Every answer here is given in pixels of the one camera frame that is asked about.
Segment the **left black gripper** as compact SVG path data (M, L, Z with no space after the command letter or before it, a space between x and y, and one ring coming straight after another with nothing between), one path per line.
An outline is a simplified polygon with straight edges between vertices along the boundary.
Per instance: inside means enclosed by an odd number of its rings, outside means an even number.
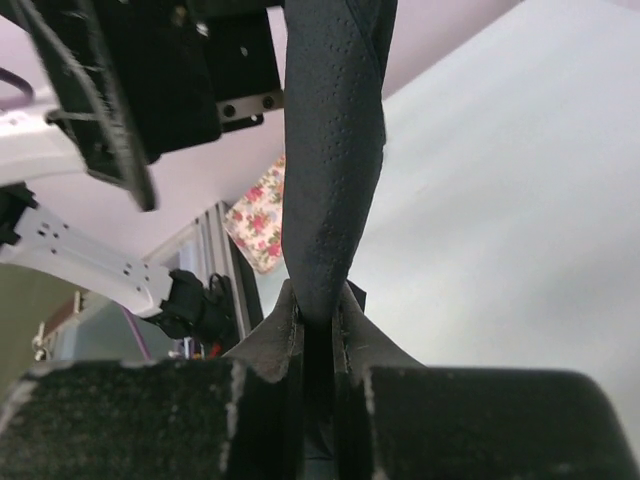
M152 211L148 163L282 108L267 13L275 5L102 1L99 24L90 1L16 1L14 12L60 103L49 118L91 176Z

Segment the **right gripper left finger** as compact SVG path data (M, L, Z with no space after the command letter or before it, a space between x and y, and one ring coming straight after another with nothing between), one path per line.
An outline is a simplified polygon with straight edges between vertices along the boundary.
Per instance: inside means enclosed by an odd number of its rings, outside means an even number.
M1 408L5 479L299 479L304 329L292 288L211 360L45 362Z

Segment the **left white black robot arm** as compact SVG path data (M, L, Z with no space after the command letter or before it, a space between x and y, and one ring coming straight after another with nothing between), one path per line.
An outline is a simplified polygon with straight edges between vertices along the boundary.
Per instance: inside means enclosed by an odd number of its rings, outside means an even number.
M118 252L39 203L32 179L85 172L157 205L149 173L162 155L260 125L284 105L268 1L5 1L3 19L32 40L50 82L38 94L3 71L1 260L44 272L121 305L204 356L251 328L241 254L260 274L282 259L284 164L235 205L218 207L213 244L225 258L207 283L192 272Z

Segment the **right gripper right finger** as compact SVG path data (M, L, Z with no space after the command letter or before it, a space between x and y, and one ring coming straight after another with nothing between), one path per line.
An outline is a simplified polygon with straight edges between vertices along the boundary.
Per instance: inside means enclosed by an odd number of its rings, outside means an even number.
M627 479L613 407L571 371L427 367L349 289L332 322L342 479Z

